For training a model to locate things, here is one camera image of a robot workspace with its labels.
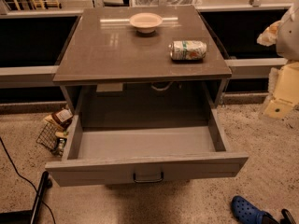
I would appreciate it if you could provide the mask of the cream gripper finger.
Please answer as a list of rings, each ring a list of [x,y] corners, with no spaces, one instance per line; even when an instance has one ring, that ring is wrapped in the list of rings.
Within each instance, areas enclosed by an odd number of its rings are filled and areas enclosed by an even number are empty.
[[[278,27],[280,21],[275,21],[269,25],[257,38],[257,43],[262,46],[272,46],[277,43]]]
[[[272,68],[269,74],[268,95],[263,102],[261,115],[283,119],[299,105],[299,62],[287,63],[280,69]]]

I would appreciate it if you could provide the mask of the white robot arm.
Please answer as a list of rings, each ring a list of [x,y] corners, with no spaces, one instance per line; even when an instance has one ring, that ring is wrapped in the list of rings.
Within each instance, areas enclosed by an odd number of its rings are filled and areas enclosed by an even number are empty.
[[[299,2],[294,2],[279,21],[268,26],[257,38],[263,46],[276,46],[279,56],[287,63],[269,74],[269,94],[263,102],[261,114],[283,119],[299,105]]]

